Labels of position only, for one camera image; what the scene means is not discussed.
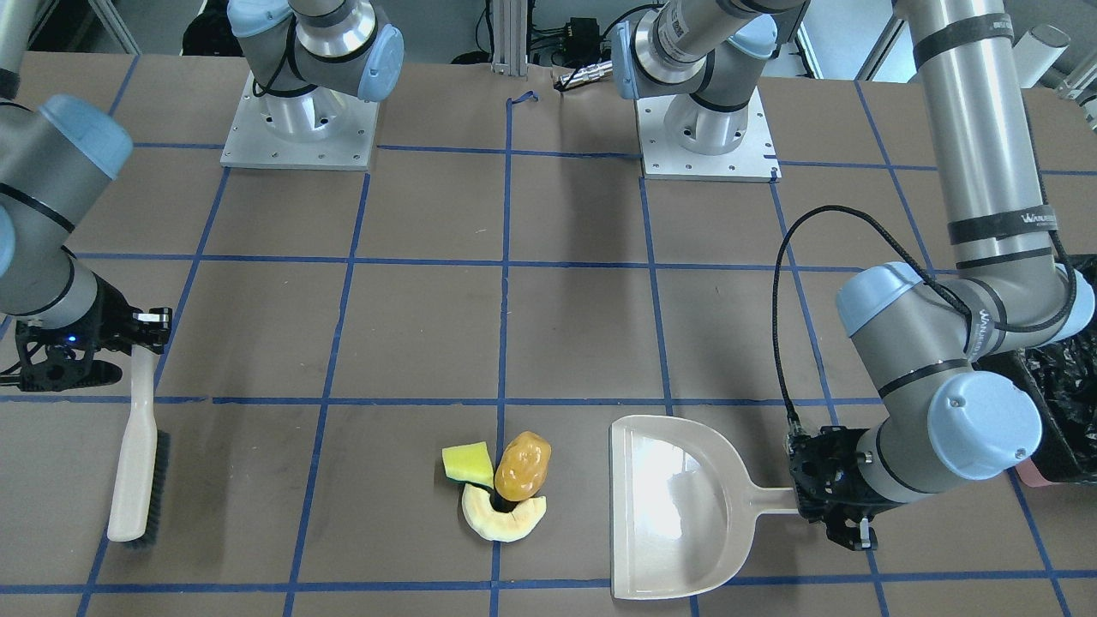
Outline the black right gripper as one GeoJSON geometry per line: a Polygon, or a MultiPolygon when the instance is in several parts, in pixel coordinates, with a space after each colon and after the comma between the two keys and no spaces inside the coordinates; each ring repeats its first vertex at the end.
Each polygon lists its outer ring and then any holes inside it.
{"type": "Polygon", "coordinates": [[[23,392],[63,392],[69,389],[117,383],[118,366],[97,360],[102,349],[133,354],[136,346],[163,354],[170,339],[173,308],[157,306],[142,312],[126,298],[95,277],[93,304],[80,319],[46,328],[20,321],[15,327],[15,386],[23,392]]]}

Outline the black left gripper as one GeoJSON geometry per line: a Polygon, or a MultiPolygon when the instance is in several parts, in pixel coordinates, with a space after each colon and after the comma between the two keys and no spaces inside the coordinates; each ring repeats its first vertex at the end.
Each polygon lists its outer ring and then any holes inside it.
{"type": "Polygon", "coordinates": [[[880,512],[880,495],[859,469],[866,453],[859,452],[858,442],[866,431],[823,426],[811,436],[802,425],[791,424],[787,437],[798,513],[823,524],[827,538],[847,550],[878,549],[871,523],[880,512]]]}

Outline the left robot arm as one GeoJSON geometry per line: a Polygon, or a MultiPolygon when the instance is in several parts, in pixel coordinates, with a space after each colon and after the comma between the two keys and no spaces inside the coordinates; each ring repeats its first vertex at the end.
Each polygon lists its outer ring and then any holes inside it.
{"type": "Polygon", "coordinates": [[[1034,400],[976,363],[1066,339],[1094,315],[1093,288],[1068,261],[1041,183],[1011,16],[1000,1],[890,7],[911,26],[955,277],[936,279],[850,207],[897,254],[836,296],[887,417],[811,436],[778,382],[799,514],[853,551],[874,550],[871,523],[882,512],[1034,456],[1043,433],[1034,400]]]}

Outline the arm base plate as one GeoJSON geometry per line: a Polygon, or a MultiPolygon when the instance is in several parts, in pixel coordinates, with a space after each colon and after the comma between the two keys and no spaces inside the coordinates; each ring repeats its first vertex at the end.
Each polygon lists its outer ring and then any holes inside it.
{"type": "Polygon", "coordinates": [[[733,112],[709,110],[686,94],[638,100],[635,109],[647,179],[773,183],[782,178],[758,89],[733,112]]]}
{"type": "Polygon", "coordinates": [[[354,171],[371,167],[380,103],[317,87],[296,98],[255,96],[255,75],[223,145],[227,168],[354,171]]]}

